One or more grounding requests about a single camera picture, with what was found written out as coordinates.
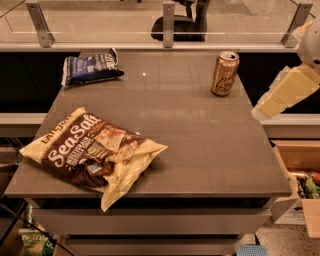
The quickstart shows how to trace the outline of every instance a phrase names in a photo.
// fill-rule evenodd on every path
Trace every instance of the table top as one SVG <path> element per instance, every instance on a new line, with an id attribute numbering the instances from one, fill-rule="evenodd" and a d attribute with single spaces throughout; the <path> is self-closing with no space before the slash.
<path id="1" fill-rule="evenodd" d="M 168 146 L 127 197 L 273 197 L 290 187 L 236 77 L 227 97 L 211 93 L 216 52 L 119 51 L 125 75 L 63 87 L 37 136 L 78 107 Z M 102 193 L 57 178 L 23 159 L 5 194 L 92 198 Z"/>

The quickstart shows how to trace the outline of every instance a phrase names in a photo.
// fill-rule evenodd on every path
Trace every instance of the aluminum can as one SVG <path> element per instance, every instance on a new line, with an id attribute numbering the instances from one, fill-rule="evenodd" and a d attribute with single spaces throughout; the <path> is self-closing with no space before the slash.
<path id="1" fill-rule="evenodd" d="M 225 51 L 219 54 L 213 74 L 213 94 L 227 96 L 231 93 L 239 63 L 239 55 L 235 52 Z"/>

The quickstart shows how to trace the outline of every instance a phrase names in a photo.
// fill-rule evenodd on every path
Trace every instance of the snack bag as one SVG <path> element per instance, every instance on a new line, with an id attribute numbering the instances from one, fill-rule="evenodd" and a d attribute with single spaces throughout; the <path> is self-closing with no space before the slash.
<path id="1" fill-rule="evenodd" d="M 85 84 L 115 79 L 124 72 L 118 68 L 118 55 L 115 49 L 107 53 L 95 54 L 88 58 L 69 56 L 63 65 L 63 86 Z"/>
<path id="2" fill-rule="evenodd" d="M 20 152 L 72 184 L 105 188 L 101 208 L 106 211 L 166 148 L 78 108 Z"/>

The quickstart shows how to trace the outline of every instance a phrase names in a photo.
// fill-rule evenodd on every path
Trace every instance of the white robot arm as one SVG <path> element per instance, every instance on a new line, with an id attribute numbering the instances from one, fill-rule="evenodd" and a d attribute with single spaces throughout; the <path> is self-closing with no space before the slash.
<path id="1" fill-rule="evenodd" d="M 320 73 L 320 16 L 305 33 L 297 53 L 303 63 Z"/>
<path id="2" fill-rule="evenodd" d="M 285 67 L 279 72 L 268 92 L 252 110 L 257 120 L 266 120 L 304 100 L 319 89 L 320 84 L 320 16 L 305 32 L 297 54 L 302 64 Z"/>

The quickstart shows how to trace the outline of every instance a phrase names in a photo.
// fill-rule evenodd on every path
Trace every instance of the metal post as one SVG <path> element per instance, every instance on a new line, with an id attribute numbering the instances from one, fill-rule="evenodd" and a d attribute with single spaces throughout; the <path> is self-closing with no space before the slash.
<path id="1" fill-rule="evenodd" d="M 39 43 L 42 47 L 50 47 L 54 37 L 50 33 L 38 0 L 27 0 L 28 8 L 33 25 L 37 31 Z"/>
<path id="2" fill-rule="evenodd" d="M 297 45 L 297 40 L 292 36 L 292 31 L 294 31 L 296 28 L 302 26 L 312 8 L 313 4 L 299 4 L 298 8 L 296 10 L 295 15 L 293 16 L 293 19 L 291 21 L 291 24 L 287 30 L 287 32 L 284 34 L 284 36 L 281 39 L 281 43 L 284 44 L 287 48 L 293 48 Z"/>
<path id="3" fill-rule="evenodd" d="M 163 2 L 163 47 L 172 48 L 174 33 L 174 2 Z"/>

